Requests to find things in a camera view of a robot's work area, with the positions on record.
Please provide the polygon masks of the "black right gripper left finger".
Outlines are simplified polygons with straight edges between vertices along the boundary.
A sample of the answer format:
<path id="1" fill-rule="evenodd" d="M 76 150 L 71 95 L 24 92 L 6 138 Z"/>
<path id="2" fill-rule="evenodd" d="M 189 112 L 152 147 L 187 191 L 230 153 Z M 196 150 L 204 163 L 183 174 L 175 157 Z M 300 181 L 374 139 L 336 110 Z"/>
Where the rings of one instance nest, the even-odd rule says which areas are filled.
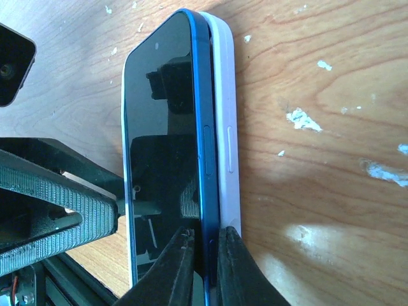
<path id="1" fill-rule="evenodd" d="M 179 228 L 151 269 L 116 305 L 190 305 L 194 230 Z"/>

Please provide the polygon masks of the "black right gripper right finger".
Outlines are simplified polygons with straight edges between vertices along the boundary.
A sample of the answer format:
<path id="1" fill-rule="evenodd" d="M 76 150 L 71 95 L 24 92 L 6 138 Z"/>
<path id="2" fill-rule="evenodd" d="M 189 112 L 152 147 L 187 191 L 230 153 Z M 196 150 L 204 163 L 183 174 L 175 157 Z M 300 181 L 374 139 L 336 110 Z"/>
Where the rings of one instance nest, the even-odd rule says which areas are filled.
<path id="1" fill-rule="evenodd" d="M 287 305 L 259 269 L 242 238 L 232 226 L 219 232 L 217 259 L 219 305 Z"/>

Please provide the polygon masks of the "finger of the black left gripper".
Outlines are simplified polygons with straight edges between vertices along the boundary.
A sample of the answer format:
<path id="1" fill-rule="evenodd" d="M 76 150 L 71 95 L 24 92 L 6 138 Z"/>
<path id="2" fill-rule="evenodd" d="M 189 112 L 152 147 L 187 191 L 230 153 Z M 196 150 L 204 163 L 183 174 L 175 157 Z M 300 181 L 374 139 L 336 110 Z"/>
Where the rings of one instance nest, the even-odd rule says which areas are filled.
<path id="1" fill-rule="evenodd" d="M 58 140 L 1 139 L 1 273 L 117 231 L 123 178 Z"/>

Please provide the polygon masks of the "blue-edged black phone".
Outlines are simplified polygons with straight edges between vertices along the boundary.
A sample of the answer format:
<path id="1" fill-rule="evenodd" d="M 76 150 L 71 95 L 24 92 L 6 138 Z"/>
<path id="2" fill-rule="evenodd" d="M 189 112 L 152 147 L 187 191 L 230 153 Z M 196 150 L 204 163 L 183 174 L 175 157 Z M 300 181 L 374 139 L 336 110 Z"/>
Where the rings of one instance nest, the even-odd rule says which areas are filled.
<path id="1" fill-rule="evenodd" d="M 210 29 L 185 8 L 127 56 L 122 150 L 130 283 L 180 228 L 195 232 L 195 272 L 215 305 L 220 222 Z"/>

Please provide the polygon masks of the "lavender plain phone case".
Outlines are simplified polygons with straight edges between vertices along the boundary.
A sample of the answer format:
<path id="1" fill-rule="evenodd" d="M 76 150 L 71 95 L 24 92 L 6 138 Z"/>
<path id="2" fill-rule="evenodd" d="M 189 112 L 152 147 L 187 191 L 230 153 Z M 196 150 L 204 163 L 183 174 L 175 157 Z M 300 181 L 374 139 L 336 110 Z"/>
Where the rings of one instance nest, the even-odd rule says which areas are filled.
<path id="1" fill-rule="evenodd" d="M 220 228 L 232 226 L 240 237 L 240 179 L 238 158 L 237 101 L 235 84 L 235 50 L 231 29 L 225 21 L 207 12 L 198 12 L 207 21 L 211 35 L 212 73 L 217 142 L 217 179 L 219 188 Z M 217 244 L 218 259 L 219 235 Z M 196 237 L 194 232 L 194 266 Z M 205 305 L 203 281 L 193 275 L 190 305 Z"/>

